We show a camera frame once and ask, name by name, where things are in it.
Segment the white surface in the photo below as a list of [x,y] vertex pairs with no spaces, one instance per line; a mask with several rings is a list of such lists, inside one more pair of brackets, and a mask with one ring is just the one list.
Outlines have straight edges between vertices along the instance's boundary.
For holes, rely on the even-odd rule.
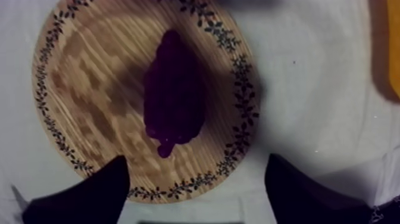
[[[0,164],[27,200],[81,180],[50,146],[31,94],[33,49],[56,1],[0,3]],[[392,150],[400,145],[400,108],[371,82],[367,0],[221,2],[252,47],[267,90],[258,143],[215,190],[178,204],[127,203],[120,223],[274,223],[263,185],[269,152],[370,204],[399,194],[392,187],[398,184],[388,182],[396,176],[399,153]]]

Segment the round wooden plate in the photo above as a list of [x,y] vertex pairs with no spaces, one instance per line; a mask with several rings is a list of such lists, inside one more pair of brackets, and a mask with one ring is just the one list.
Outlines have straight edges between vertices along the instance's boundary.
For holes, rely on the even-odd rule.
[[[205,67],[207,115],[197,138],[162,159],[144,131],[142,76],[168,29]],[[129,199],[172,203],[211,190],[243,159],[259,112],[252,65],[235,22],[213,1],[68,0],[41,31],[33,89],[47,135],[81,176],[122,154]]]

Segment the white fabric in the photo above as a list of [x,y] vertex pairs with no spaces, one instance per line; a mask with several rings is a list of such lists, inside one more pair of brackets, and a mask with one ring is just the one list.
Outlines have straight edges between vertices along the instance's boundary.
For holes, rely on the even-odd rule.
[[[32,98],[33,50],[56,1],[0,3],[0,164],[10,182],[0,185],[15,185],[27,200],[81,180],[50,145]],[[127,203],[120,223],[274,223],[263,185],[269,152],[369,204],[398,195],[400,108],[371,82],[368,0],[220,2],[249,42],[265,87],[257,144],[215,190],[177,204]],[[379,27],[374,36],[384,40]],[[13,201],[0,203],[0,221],[12,222]]]

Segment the dark purple object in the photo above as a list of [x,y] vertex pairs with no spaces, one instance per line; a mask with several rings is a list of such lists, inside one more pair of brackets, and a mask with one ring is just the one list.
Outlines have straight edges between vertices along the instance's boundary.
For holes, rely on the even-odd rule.
[[204,84],[195,54],[175,30],[167,31],[155,60],[145,73],[146,133],[159,140],[167,158],[175,144],[196,137],[204,123]]

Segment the black floral border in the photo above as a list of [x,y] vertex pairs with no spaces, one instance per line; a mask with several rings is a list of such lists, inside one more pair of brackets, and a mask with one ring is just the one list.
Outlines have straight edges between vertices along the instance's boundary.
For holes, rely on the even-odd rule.
[[[73,0],[67,5],[66,10],[60,10],[53,15],[53,26],[46,33],[46,44],[40,49],[40,64],[36,67],[35,74],[35,100],[37,108],[43,117],[43,122],[52,134],[59,150],[68,158],[70,163],[74,166],[74,169],[84,172],[86,176],[90,176],[95,172],[93,166],[88,164],[87,161],[80,160],[75,156],[76,151],[66,143],[65,136],[56,128],[55,120],[50,117],[49,108],[46,106],[48,93],[45,80],[48,75],[46,72],[48,60],[49,57],[52,56],[54,44],[58,41],[59,36],[63,34],[65,20],[74,19],[81,7],[89,7],[93,1],[94,0]],[[216,19],[215,12],[208,9],[208,4],[206,2],[197,0],[171,1],[177,1],[180,4],[181,12],[189,12],[190,16],[196,15],[198,17],[197,26],[213,35],[219,48],[224,49],[228,53],[233,53],[236,51],[236,47],[241,44],[241,41],[235,37],[233,31],[227,29],[222,21]],[[234,140],[226,144],[224,158],[216,164],[218,170],[215,173],[210,171],[208,173],[198,174],[197,177],[189,180],[182,180],[180,183],[175,183],[168,190],[162,190],[160,187],[156,187],[155,189],[146,189],[142,186],[133,187],[129,191],[128,198],[141,197],[143,200],[148,198],[153,201],[166,195],[168,198],[175,198],[178,200],[181,195],[191,194],[197,191],[201,186],[212,185],[219,176],[227,177],[235,169],[236,163],[239,161],[238,157],[244,155],[250,146],[249,138],[251,134],[249,128],[254,125],[254,119],[257,119],[259,114],[254,112],[255,106],[251,104],[252,99],[255,98],[255,92],[254,86],[247,77],[252,66],[247,62],[246,55],[232,55],[232,66],[232,75],[235,76],[234,95],[236,104],[234,106],[240,113],[242,123],[232,127]]]

